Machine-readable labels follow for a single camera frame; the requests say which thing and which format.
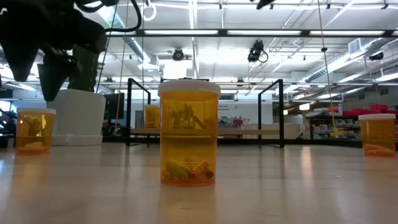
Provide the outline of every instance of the pipe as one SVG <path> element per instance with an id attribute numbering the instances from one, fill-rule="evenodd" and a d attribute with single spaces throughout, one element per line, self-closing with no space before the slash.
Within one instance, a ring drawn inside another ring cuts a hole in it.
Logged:
<path id="1" fill-rule="evenodd" d="M 354 74 L 354 75 L 352 75 L 352 76 L 354 76 L 354 77 L 360 77 L 360 76 L 363 76 L 363 75 L 367 75 L 367 74 L 370 74 L 370 73 L 372 73 L 373 71 L 377 71 L 377 70 L 379 70 L 379 69 L 381 69 L 381 68 L 383 68 L 383 67 L 394 66 L 394 65 L 397 64 L 397 63 L 398 63 L 398 58 L 395 58 L 395 59 L 392 59 L 392 60 L 390 60 L 390 61 L 388 61 L 388 62 L 386 62 L 386 63 L 382 63 L 382 64 L 379 64 L 379 65 L 375 65 L 374 67 L 368 68 L 367 70 L 364 70 L 364 71 L 359 72 L 359 73 L 357 73 L 357 74 Z M 365 84 L 367 84 L 368 86 L 373 86 L 374 80 L 371 80 L 370 82 L 367 82 L 367 83 L 365 83 Z M 378 85 L 379 85 L 379 86 L 381 86 L 381 85 L 382 85 L 382 86 L 391 86 L 392 83 L 378 83 Z M 350 88 L 343 88 L 344 86 L 349 86 L 349 85 L 339 85 L 339 86 L 342 86 L 342 91 L 350 89 Z M 324 91 L 323 91 L 323 90 L 322 90 L 322 91 L 317 90 L 317 91 L 315 91 L 315 92 L 313 92 L 313 93 L 307 94 L 306 96 L 304 96 L 304 97 L 302 97 L 302 98 L 300 98 L 300 99 L 304 99 L 304 98 L 306 98 L 306 97 L 314 97 L 314 96 L 317 96 L 317 95 L 319 95 L 319 94 L 321 94 L 321 93 L 324 93 Z"/>
<path id="2" fill-rule="evenodd" d="M 105 20 L 108 25 L 112 24 L 114 13 L 114 6 L 111 7 L 102 7 L 98 14 Z M 114 17 L 114 28 L 125 29 L 126 25 L 121 20 L 118 14 Z M 150 62 L 150 57 L 144 52 L 142 47 L 138 44 L 138 42 L 133 37 L 122 37 L 122 39 L 126 42 L 126 44 L 130 47 L 130 49 L 137 55 L 141 62 L 147 61 Z"/>

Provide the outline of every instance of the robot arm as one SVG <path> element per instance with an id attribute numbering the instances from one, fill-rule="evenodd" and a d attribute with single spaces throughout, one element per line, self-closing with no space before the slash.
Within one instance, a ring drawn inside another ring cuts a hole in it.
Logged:
<path id="1" fill-rule="evenodd" d="M 119 2 L 101 0 L 97 7 L 85 6 L 98 1 L 0 0 L 0 44 L 14 79 L 19 82 L 27 80 L 39 49 L 45 54 L 44 65 L 46 62 L 53 65 L 62 64 L 63 68 L 70 67 L 69 70 L 73 71 L 76 63 L 66 54 L 66 50 L 79 45 L 100 54 L 106 47 L 107 31 L 131 32 L 141 26 L 141 13 L 135 0 L 131 1 L 137 9 L 138 23 L 130 29 L 104 29 L 73 7 L 76 4 L 82 11 L 91 13 L 103 6 L 113 6 Z"/>

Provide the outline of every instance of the air duct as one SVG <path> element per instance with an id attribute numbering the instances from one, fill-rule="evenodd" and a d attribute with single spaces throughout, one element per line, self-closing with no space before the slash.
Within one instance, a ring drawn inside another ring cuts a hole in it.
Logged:
<path id="1" fill-rule="evenodd" d="M 105 20 L 105 22 L 112 26 L 113 14 L 115 13 L 114 6 L 102 7 L 98 14 Z M 113 28 L 125 29 L 126 25 L 120 19 L 119 15 L 116 13 L 113 22 Z M 126 44 L 131 48 L 131 50 L 137 55 L 141 62 L 150 62 L 150 57 L 143 51 L 142 47 L 138 44 L 137 40 L 133 37 L 122 37 Z"/>
<path id="2" fill-rule="evenodd" d="M 370 56 L 388 43 L 389 41 L 383 38 L 358 38 L 350 42 L 348 44 L 348 49 L 345 50 L 343 53 L 328 60 L 328 71 L 329 73 L 334 72 L 340 68 L 343 68 L 346 65 L 353 63 L 358 58 Z M 308 75 L 302 81 L 309 83 L 326 74 L 326 66 L 322 65 L 309 71 Z"/>

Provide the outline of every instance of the white pot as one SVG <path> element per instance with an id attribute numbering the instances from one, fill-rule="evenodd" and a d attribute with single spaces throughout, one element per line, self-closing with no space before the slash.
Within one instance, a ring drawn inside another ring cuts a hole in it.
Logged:
<path id="1" fill-rule="evenodd" d="M 52 145 L 100 145 L 105 103 L 98 93 L 60 90 L 53 102 L 47 102 L 47 108 L 57 110 Z"/>

